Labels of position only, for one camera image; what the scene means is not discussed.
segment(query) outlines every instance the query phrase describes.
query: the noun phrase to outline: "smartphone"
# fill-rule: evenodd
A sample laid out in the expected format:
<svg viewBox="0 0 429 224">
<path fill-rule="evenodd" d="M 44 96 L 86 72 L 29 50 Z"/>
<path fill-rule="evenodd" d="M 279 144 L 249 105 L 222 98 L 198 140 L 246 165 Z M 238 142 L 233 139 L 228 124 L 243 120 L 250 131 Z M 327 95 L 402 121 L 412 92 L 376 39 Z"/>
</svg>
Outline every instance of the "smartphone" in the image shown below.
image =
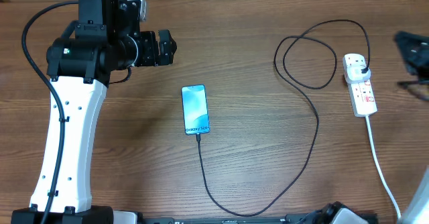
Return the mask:
<svg viewBox="0 0 429 224">
<path fill-rule="evenodd" d="M 182 87 L 182 102 L 185 133 L 208 133 L 210 124 L 204 85 Z"/>
</svg>

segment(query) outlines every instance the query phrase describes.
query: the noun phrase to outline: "phone screen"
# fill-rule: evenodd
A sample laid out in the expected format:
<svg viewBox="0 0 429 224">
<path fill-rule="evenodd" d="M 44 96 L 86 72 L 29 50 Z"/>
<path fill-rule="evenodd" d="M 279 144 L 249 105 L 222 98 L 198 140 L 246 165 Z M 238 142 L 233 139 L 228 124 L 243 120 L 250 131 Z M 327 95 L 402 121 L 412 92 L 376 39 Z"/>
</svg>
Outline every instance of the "phone screen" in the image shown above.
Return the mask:
<svg viewBox="0 0 429 224">
<path fill-rule="evenodd" d="M 182 88 L 183 116 L 186 134 L 208 133 L 208 107 L 204 85 Z"/>
</svg>

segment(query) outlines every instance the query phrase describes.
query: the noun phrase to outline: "white power strip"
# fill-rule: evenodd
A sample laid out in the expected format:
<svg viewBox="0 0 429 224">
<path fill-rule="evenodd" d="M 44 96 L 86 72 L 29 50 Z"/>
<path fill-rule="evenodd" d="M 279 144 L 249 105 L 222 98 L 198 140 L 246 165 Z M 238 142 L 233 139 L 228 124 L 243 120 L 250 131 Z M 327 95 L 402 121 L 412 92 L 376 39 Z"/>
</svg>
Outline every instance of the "white power strip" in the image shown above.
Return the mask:
<svg viewBox="0 0 429 224">
<path fill-rule="evenodd" d="M 360 54 L 347 54 L 343 58 L 343 66 L 346 81 L 350 82 L 350 74 L 347 74 L 347 72 L 350 72 L 350 69 L 365 68 L 365 58 Z M 356 117 L 364 117 L 377 112 L 371 81 L 369 78 L 367 80 L 364 80 L 364 78 L 366 77 L 362 77 L 363 80 L 358 83 L 347 84 L 349 86 L 351 105 Z"/>
</svg>

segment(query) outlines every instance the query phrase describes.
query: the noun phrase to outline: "blurry black object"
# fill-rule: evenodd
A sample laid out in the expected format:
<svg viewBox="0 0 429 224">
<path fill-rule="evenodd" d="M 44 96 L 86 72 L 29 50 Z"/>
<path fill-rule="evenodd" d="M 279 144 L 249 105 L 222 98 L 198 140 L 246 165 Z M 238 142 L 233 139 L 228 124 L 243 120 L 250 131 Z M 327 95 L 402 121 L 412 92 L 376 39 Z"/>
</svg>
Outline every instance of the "blurry black object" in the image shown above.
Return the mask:
<svg viewBox="0 0 429 224">
<path fill-rule="evenodd" d="M 398 32 L 395 42 L 404 59 L 408 73 L 416 75 L 417 80 L 401 81 L 397 84 L 407 89 L 417 98 L 429 101 L 429 37 Z"/>
</svg>

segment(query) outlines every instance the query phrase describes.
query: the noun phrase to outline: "white power cord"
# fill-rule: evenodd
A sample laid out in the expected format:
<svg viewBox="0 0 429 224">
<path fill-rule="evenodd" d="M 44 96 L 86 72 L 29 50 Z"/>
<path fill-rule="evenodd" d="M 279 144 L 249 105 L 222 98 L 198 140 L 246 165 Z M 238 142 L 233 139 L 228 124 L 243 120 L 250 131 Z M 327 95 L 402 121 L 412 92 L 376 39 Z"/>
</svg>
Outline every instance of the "white power cord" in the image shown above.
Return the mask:
<svg viewBox="0 0 429 224">
<path fill-rule="evenodd" d="M 381 182 L 384 185 L 384 189 L 388 193 L 388 195 L 389 195 L 389 197 L 391 199 L 391 202 L 393 203 L 393 206 L 395 207 L 397 219 L 399 220 L 401 218 L 401 211 L 400 211 L 400 208 L 398 207 L 398 205 L 396 203 L 395 197 L 393 197 L 393 195 L 392 195 L 392 193 L 391 193 L 391 191 L 390 191 L 390 189 L 389 189 L 389 187 L 388 187 L 388 185 L 387 185 L 387 183 L 386 183 L 386 181 L 384 179 L 383 172 L 381 171 L 380 165 L 378 163 L 377 154 L 375 153 L 375 148 L 374 148 L 373 133 L 371 131 L 371 124 L 369 122 L 369 116 L 368 115 L 365 116 L 365 120 L 367 121 L 369 143 L 371 144 L 371 151 L 373 153 L 375 167 L 377 167 L 378 175 L 380 175 L 380 179 L 381 179 Z"/>
</svg>

